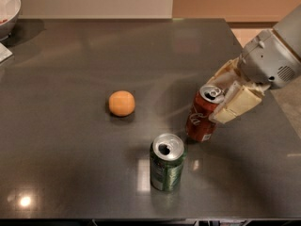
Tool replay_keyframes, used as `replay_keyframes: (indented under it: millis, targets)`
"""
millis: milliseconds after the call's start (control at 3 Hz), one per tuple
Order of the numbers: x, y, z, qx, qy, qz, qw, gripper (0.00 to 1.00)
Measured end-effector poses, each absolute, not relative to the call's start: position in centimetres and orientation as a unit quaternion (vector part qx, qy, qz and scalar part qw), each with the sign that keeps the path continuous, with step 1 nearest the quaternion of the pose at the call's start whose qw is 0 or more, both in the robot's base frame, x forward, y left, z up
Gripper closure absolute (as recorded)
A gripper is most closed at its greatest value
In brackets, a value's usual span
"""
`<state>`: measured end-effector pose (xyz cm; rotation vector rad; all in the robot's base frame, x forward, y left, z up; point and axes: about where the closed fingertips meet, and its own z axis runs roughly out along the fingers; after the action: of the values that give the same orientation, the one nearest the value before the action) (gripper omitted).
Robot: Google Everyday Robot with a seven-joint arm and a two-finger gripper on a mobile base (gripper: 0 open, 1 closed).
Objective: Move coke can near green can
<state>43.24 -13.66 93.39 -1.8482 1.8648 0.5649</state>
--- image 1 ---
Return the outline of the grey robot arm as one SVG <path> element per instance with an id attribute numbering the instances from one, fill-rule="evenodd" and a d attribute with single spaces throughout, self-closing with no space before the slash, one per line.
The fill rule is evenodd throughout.
<path id="1" fill-rule="evenodd" d="M 248 42 L 208 83 L 224 92 L 210 115 L 226 123 L 257 106 L 268 89 L 281 89 L 301 74 L 301 6 Z"/>

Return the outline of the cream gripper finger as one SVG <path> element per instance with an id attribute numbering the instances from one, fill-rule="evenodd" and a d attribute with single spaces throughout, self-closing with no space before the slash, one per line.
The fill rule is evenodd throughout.
<path id="1" fill-rule="evenodd" d="M 244 82 L 238 69 L 239 58 L 226 62 L 207 82 L 207 85 L 216 86 L 220 89 L 228 89 L 234 82 Z"/>
<path id="2" fill-rule="evenodd" d="M 224 101 L 216 107 L 209 116 L 209 120 L 225 124 L 236 119 L 257 106 L 268 89 L 268 86 L 261 86 L 255 83 L 243 85 L 234 81 L 227 90 Z"/>

